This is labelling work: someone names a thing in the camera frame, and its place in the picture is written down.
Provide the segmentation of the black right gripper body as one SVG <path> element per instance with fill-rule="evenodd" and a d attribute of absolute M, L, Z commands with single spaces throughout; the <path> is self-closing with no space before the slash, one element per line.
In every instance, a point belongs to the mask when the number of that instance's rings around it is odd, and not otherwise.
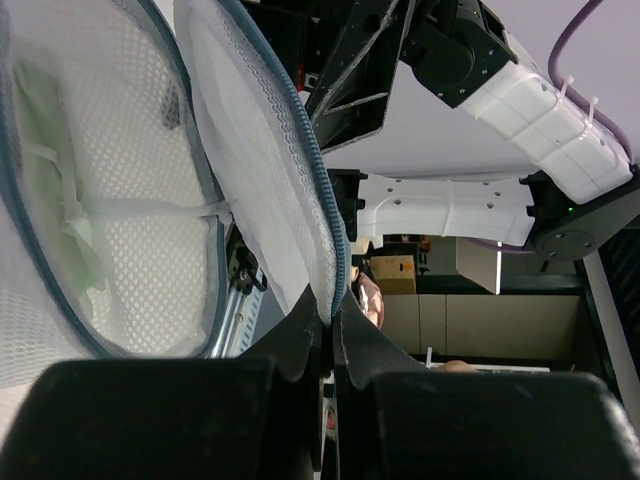
<path fill-rule="evenodd" d="M 249 14 L 300 91 L 311 92 L 354 1 L 251 1 Z M 501 21 L 480 1 L 418 1 L 399 60 L 452 108 L 518 62 Z"/>

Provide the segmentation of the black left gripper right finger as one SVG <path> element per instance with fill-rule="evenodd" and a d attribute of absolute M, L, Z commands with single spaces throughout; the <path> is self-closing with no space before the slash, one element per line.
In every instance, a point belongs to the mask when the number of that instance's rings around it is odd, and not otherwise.
<path fill-rule="evenodd" d="M 639 441 L 591 375 L 432 371 L 352 295 L 332 321 L 341 479 L 635 479 Z"/>

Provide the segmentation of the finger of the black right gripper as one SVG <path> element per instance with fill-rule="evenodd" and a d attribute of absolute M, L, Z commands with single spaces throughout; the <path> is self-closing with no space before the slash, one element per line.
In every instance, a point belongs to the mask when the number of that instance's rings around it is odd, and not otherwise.
<path fill-rule="evenodd" d="M 322 150 L 378 133 L 384 123 L 413 1 L 354 1 L 306 110 Z"/>

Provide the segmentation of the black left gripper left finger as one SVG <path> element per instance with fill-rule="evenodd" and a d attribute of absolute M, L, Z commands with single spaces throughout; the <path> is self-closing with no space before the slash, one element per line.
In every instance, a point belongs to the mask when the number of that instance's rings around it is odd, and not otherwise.
<path fill-rule="evenodd" d="M 8 433 L 12 479 L 310 479 L 324 325 L 305 290 L 243 354 L 65 361 Z"/>

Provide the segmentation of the white mesh laundry bag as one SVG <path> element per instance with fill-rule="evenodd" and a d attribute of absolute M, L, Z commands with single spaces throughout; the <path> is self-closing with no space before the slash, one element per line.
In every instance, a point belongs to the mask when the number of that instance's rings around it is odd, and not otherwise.
<path fill-rule="evenodd" d="M 280 307 L 346 290 L 345 227 L 316 137 L 237 1 L 1 5 L 1 384 L 72 357 L 206 357 L 234 224 Z M 74 294 L 34 223 L 14 67 L 59 82 L 106 287 Z"/>

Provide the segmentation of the pale green bra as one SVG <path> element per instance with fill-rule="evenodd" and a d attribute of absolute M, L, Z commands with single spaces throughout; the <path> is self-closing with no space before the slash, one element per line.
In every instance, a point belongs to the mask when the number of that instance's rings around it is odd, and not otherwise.
<path fill-rule="evenodd" d="M 78 296 L 106 287 L 59 82 L 37 65 L 14 67 L 23 173 L 34 223 L 63 279 Z"/>

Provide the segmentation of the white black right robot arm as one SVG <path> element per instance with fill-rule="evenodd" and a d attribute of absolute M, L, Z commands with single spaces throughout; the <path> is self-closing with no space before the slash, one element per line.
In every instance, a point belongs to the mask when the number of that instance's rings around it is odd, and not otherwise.
<path fill-rule="evenodd" d="M 462 237 L 579 260 L 639 214 L 620 130 L 480 1 L 250 1 L 351 237 Z"/>

